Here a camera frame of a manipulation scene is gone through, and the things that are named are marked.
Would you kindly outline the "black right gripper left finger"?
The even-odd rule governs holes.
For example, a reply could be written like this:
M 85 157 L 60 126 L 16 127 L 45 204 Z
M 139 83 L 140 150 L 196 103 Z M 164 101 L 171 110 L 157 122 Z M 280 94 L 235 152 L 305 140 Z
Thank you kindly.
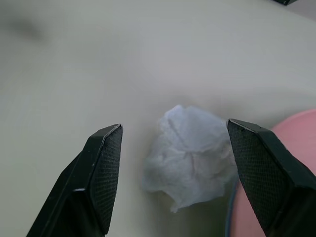
M 104 237 L 116 199 L 123 126 L 92 134 L 62 171 L 29 237 Z

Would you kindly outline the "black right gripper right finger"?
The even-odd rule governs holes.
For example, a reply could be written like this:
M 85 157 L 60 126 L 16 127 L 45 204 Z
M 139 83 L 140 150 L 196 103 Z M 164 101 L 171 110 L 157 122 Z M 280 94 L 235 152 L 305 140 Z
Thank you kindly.
M 239 179 L 267 237 L 316 235 L 316 177 L 277 136 L 259 125 L 229 119 Z

